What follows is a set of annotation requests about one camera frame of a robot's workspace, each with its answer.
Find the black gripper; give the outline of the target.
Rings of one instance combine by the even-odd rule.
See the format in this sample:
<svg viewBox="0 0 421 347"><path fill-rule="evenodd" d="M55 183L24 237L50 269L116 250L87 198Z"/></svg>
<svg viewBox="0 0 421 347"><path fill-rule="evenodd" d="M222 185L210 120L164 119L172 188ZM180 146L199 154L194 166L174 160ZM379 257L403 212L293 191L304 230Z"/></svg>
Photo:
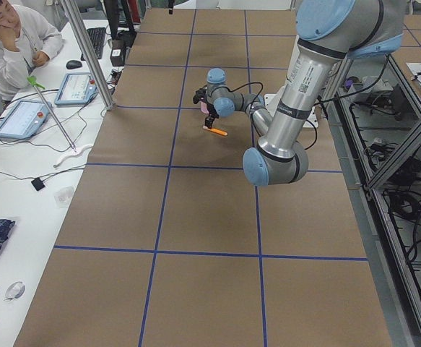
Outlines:
<svg viewBox="0 0 421 347"><path fill-rule="evenodd" d="M218 119L218 115L216 113L209 113L205 118L205 127L207 129L212 129L212 125L216 119Z"/></svg>

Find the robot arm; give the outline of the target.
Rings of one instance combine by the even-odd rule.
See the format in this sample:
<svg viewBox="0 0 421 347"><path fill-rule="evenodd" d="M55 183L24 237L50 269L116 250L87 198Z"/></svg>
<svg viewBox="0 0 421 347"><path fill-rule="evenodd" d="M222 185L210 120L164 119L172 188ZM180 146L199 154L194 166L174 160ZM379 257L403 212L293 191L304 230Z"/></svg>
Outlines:
<svg viewBox="0 0 421 347"><path fill-rule="evenodd" d="M204 120L204 128L215 133L225 135L223 131L213 127L215 119L231 116L235 112L245 113L256 133L261 136L268 132L269 126L274 118L275 101L280 101L287 80L270 103L266 104L263 95L243 94L238 89L231 90L226 84L225 71L220 68L213 68L207 72L207 83L203 87L202 95L195 95L195 101L204 103L207 107L207 116Z"/></svg>
<svg viewBox="0 0 421 347"><path fill-rule="evenodd" d="M405 1L302 1L296 14L299 56L275 112L257 101L246 109L261 134L243 155L249 182L288 184L305 175L308 156L297 138L332 67L397 50L405 12Z"/></svg>

